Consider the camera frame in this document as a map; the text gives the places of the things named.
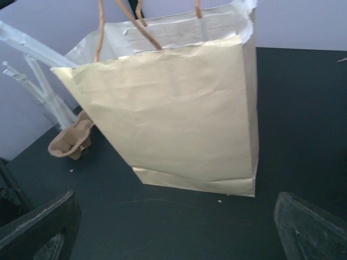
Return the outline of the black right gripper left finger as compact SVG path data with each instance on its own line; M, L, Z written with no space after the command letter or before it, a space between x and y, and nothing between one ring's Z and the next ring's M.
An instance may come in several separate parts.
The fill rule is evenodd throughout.
M81 223L74 191L68 191L1 228L1 259L32 259L57 238L50 259L70 259Z

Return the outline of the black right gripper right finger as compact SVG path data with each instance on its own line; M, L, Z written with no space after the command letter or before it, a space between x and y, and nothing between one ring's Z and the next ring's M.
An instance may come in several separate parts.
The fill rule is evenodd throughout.
M346 221L288 192L273 217L287 259L346 259Z

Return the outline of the cream paper bag with handles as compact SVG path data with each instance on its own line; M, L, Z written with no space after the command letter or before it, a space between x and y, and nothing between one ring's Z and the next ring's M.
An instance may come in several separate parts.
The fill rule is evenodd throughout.
M144 18L138 3L52 71L142 183L253 197L257 4Z

